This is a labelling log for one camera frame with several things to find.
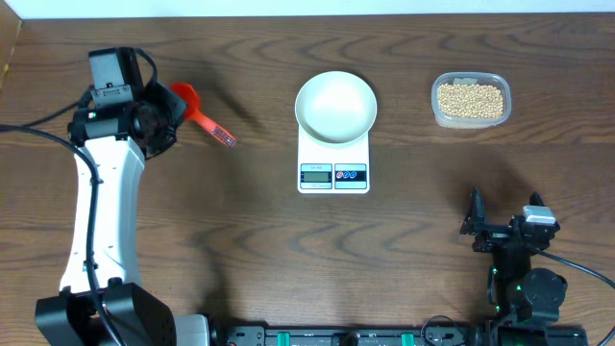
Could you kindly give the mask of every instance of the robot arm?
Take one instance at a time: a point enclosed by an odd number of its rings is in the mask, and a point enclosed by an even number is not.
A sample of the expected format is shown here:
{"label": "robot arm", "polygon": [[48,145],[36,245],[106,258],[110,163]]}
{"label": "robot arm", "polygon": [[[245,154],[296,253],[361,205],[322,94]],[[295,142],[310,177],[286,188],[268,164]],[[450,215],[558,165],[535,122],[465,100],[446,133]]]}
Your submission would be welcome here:
{"label": "robot arm", "polygon": [[156,156],[175,142],[185,102],[158,83],[156,67],[140,51],[154,69],[144,86],[135,53],[139,50],[90,53],[95,108],[81,107],[68,126],[70,140],[95,165],[99,178],[91,240],[96,289],[90,289],[85,251],[91,172],[76,157],[79,192],[70,258],[60,295],[37,302],[37,326],[51,345],[112,343],[101,318],[95,317],[92,294],[103,303],[99,315],[105,313],[127,345],[209,345],[204,316],[173,316],[140,287],[135,246],[138,186],[146,155]]}
{"label": "robot arm", "polygon": [[[136,143],[116,140],[114,136],[86,141],[82,152],[97,166],[99,178],[98,204],[94,226],[94,271],[99,288],[109,280],[141,285],[136,259],[136,200],[145,158]],[[77,216],[70,258],[61,277],[60,291],[89,291],[86,263],[86,228],[91,196],[90,173],[86,164],[77,162],[79,194]]]}

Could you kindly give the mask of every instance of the scale display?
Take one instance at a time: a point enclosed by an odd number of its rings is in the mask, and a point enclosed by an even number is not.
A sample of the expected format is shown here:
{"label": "scale display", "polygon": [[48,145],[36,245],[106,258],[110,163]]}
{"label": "scale display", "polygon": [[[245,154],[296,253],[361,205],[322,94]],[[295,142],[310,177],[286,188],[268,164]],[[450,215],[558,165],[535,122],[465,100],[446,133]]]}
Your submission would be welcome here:
{"label": "scale display", "polygon": [[304,189],[366,189],[367,165],[304,163],[301,165],[300,185]]}

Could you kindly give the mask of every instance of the cable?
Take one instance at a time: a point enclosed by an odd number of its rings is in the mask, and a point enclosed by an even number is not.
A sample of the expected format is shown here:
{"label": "cable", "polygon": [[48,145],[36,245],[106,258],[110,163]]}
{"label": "cable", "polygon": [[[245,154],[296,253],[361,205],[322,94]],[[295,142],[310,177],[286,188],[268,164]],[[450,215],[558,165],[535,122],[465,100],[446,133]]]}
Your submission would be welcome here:
{"label": "cable", "polygon": [[[94,86],[89,86],[89,88],[84,92],[84,94],[81,96],[79,101],[73,102],[70,105],[64,107],[63,109],[61,109],[59,111],[56,111],[56,112],[52,113],[51,115],[45,116],[44,118],[41,118],[39,120],[35,120],[33,122],[29,122],[29,123],[26,123],[26,124],[19,125],[19,127],[25,127],[25,128],[35,127],[36,125],[40,125],[42,123],[46,123],[47,121],[53,120],[53,119],[57,118],[58,116],[66,113],[67,111],[70,111],[70,110],[74,109],[75,107],[86,108],[87,104],[92,99],[92,95],[91,95],[90,91],[93,88],[94,88]],[[10,131],[10,130],[0,130],[0,133],[6,132],[6,131]]]}
{"label": "cable", "polygon": [[143,59],[147,61],[152,66],[152,77],[150,77],[150,81],[147,83],[147,87],[153,86],[158,81],[158,69],[156,68],[156,64],[148,56],[141,48],[135,48],[135,53],[139,54]]}
{"label": "cable", "polygon": [[101,302],[100,297],[98,296],[98,289],[96,288],[96,282],[95,282],[96,274],[94,273],[94,254],[93,254],[94,241],[93,240],[94,240],[94,221],[96,219],[96,203],[98,202],[99,179],[98,179],[98,171],[96,170],[94,163],[86,156],[86,154],[81,152],[79,149],[74,147],[69,142],[57,136],[53,136],[43,131],[29,129],[26,127],[0,124],[0,132],[8,132],[8,131],[16,131],[16,132],[21,132],[25,134],[41,136],[43,138],[47,138],[49,140],[55,141],[56,143],[62,145],[66,149],[73,152],[76,156],[79,157],[79,159],[83,160],[84,163],[87,165],[87,168],[89,169],[89,172],[92,176],[91,178],[92,193],[91,193],[91,198],[89,201],[89,217],[87,219],[87,234],[86,234],[87,281],[89,283],[89,289],[92,295],[92,301],[94,303],[94,307],[96,308],[96,310],[98,310],[98,314],[100,315],[100,319],[103,322],[103,325],[105,326],[105,329],[107,330],[107,333],[109,333],[111,339],[113,339],[113,341],[118,346],[125,346],[126,344],[122,340],[122,337],[119,335],[119,332],[111,323],[109,319],[109,315],[107,314],[107,311],[103,307],[103,303]]}
{"label": "cable", "polygon": [[[540,255],[540,256],[544,256],[544,257],[546,257],[547,259],[551,259],[551,260],[554,260],[554,261],[560,262],[560,263],[562,263],[562,264],[570,265],[571,267],[573,267],[573,268],[575,268],[575,269],[578,269],[578,270],[580,270],[580,271],[584,272],[585,274],[589,274],[589,275],[593,276],[594,278],[598,278],[598,279],[602,280],[603,282],[605,282],[606,284],[608,284],[609,286],[611,286],[613,289],[615,289],[615,283],[613,283],[613,281],[612,281],[612,280],[608,279],[606,276],[604,276],[603,274],[601,274],[601,273],[599,273],[599,272],[596,272],[596,271],[594,271],[594,270],[591,270],[591,269],[589,269],[588,267],[583,266],[583,265],[580,265],[580,264],[578,264],[578,263],[574,263],[574,262],[573,262],[573,261],[571,261],[571,260],[567,260],[567,259],[561,258],[561,257],[559,257],[559,256],[556,256],[556,255],[552,255],[552,254],[546,253],[546,252],[544,252],[544,251],[542,251],[542,250],[540,250],[540,249],[538,249],[538,248],[534,247],[533,245],[530,245],[530,244],[526,243],[525,241],[524,241],[524,245],[525,245],[525,246],[526,246],[526,247],[527,247],[530,251],[532,251],[532,252],[533,252],[533,253],[535,253],[535,254],[538,254],[538,255]],[[610,340],[613,338],[613,336],[615,336],[615,326],[613,326],[613,328],[611,329],[611,331],[610,331],[610,332],[609,332],[609,333],[608,333],[608,334],[604,337],[604,339],[603,339],[601,342],[599,342],[599,343],[598,343],[598,346],[604,346],[604,345],[606,345],[606,344],[608,343],[608,341],[610,341]]]}
{"label": "cable", "polygon": [[456,345],[453,346],[461,346],[465,344],[465,339],[468,337],[468,335],[466,335],[466,333],[461,331],[461,328],[457,325],[457,323],[455,323],[455,321],[449,317],[449,316],[445,316],[445,315],[435,315],[434,317],[430,318],[429,320],[427,320],[427,322],[425,322],[425,324],[423,325],[423,327],[421,327],[421,338],[423,339],[423,342],[427,345],[430,346],[435,346],[435,344],[433,344],[431,341],[427,340],[427,338],[425,337],[425,327],[427,327],[427,325],[434,319],[436,318],[444,318],[447,319],[449,321],[451,321],[451,323],[453,323],[453,326],[457,329],[457,331],[463,335],[463,342],[458,343]]}

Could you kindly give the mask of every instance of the white bowl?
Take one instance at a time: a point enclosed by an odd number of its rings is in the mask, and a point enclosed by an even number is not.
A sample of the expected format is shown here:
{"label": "white bowl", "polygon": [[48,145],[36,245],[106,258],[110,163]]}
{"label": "white bowl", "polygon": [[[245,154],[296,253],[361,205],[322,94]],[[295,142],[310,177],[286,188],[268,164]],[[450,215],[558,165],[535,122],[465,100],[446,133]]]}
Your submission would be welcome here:
{"label": "white bowl", "polygon": [[328,146],[344,146],[365,136],[377,112],[376,95],[367,83],[341,71],[314,76],[295,101],[299,126]]}

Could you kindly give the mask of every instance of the green connector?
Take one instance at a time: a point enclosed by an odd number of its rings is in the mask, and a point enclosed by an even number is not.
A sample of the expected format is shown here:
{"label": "green connector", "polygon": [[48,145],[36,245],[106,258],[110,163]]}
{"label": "green connector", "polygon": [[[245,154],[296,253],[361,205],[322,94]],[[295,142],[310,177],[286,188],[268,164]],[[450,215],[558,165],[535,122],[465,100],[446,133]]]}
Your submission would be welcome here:
{"label": "green connector", "polygon": [[290,333],[278,333],[278,346],[290,346]]}
{"label": "green connector", "polygon": [[414,334],[402,334],[402,346],[414,346]]}

